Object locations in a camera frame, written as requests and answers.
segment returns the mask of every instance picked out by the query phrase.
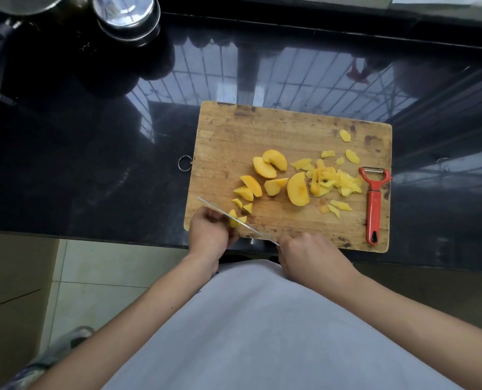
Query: hand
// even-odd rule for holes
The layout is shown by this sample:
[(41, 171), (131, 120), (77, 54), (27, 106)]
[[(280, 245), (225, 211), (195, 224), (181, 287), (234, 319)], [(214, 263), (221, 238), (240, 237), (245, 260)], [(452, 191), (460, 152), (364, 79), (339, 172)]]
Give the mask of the hand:
[(226, 216), (202, 206), (192, 216), (188, 230), (188, 257), (210, 265), (212, 276), (226, 248), (238, 239), (238, 231), (229, 228)]
[(278, 240), (279, 262), (294, 282), (337, 302), (362, 277), (351, 262), (323, 236), (302, 233)]

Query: black granite countertop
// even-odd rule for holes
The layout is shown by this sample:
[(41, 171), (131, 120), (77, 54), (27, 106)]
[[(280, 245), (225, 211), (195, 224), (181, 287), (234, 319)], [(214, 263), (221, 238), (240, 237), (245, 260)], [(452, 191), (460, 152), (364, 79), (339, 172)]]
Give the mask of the black granite countertop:
[(482, 49), (173, 13), (131, 49), (93, 23), (10, 43), (0, 231), (186, 247), (177, 163), (217, 100), (392, 124), (390, 249), (345, 253), (482, 271)]

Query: wooden cutting board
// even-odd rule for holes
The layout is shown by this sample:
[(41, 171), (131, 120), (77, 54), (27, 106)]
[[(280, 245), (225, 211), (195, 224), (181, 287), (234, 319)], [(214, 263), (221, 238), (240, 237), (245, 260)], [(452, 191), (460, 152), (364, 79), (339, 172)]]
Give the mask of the wooden cutting board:
[[(351, 134), (351, 142), (342, 141), (339, 136), (342, 129)], [(296, 173), (290, 163), (310, 157), (315, 164), (321, 152), (330, 149), (335, 150), (336, 157), (325, 158), (325, 165), (340, 168), (354, 177), (360, 165), (391, 169), (392, 129), (384, 123), (205, 101), (199, 114), (185, 229), (188, 230), (196, 209), (202, 206), (198, 196), (226, 212), (236, 209), (239, 215), (240, 209), (231, 201), (237, 197), (232, 190), (244, 186), (239, 179), (241, 175), (252, 175), (263, 186), (265, 179), (255, 173), (252, 159), (268, 149), (278, 150), (288, 160), (288, 170), (277, 170), (277, 178)], [(356, 152), (360, 165), (345, 158), (346, 149)], [(338, 157), (345, 158), (341, 167), (335, 165)], [(254, 199), (253, 214), (248, 216), (247, 224), (274, 239), (306, 231), (324, 235), (339, 248), (386, 252), (391, 184), (382, 188), (380, 242), (376, 246), (366, 242), (367, 183), (363, 183), (362, 190), (361, 194), (342, 197), (333, 189), (326, 197), (310, 196), (309, 204), (299, 207), (290, 202), (286, 188), (269, 197), (263, 187), (263, 196)], [(319, 208), (330, 199), (349, 203), (353, 211), (341, 211), (340, 219), (334, 213), (323, 215)], [(238, 230), (241, 236), (258, 238), (245, 227)]]

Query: knife blade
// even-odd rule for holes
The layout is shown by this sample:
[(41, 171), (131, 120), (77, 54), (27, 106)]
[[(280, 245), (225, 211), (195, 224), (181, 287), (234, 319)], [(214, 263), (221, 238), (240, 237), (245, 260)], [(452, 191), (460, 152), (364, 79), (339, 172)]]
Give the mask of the knife blade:
[(245, 224), (245, 223), (243, 223), (243, 222), (239, 222), (235, 217), (230, 216), (230, 215), (227, 214), (223, 209), (218, 208), (218, 207), (215, 206), (214, 204), (212, 204), (212, 203), (210, 203), (210, 202), (202, 199), (201, 197), (198, 197), (198, 199), (201, 200), (201, 201), (203, 201), (205, 204), (211, 206), (212, 209), (215, 209), (215, 210), (217, 210), (218, 212), (221, 212), (223, 215), (229, 217), (230, 219), (235, 220), (236, 222), (242, 224), (242, 225), (245, 226), (247, 229), (249, 229), (249, 230), (253, 231), (254, 233), (256, 233), (258, 236), (263, 237), (263, 239), (268, 240), (268, 241), (270, 241), (270, 242), (273, 242), (273, 243), (275, 243), (277, 246), (280, 246), (276, 241), (274, 241), (273, 239), (271, 239), (271, 237), (270, 237), (269, 235), (263, 234), (263, 233), (261, 233), (260, 231), (257, 231), (256, 229), (251, 228), (250, 226), (248, 226), (248, 224)]

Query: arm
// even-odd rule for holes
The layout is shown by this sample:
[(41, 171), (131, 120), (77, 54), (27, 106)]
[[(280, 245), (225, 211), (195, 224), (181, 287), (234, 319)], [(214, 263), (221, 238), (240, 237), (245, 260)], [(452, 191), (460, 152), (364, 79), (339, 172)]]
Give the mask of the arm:
[(200, 208), (191, 221), (189, 253), (135, 302), (77, 346), (30, 390), (102, 388), (218, 269), (229, 243), (239, 238), (218, 212)]
[(482, 330), (361, 275), (322, 236), (279, 240), (279, 261), (311, 288), (465, 389), (482, 389)]

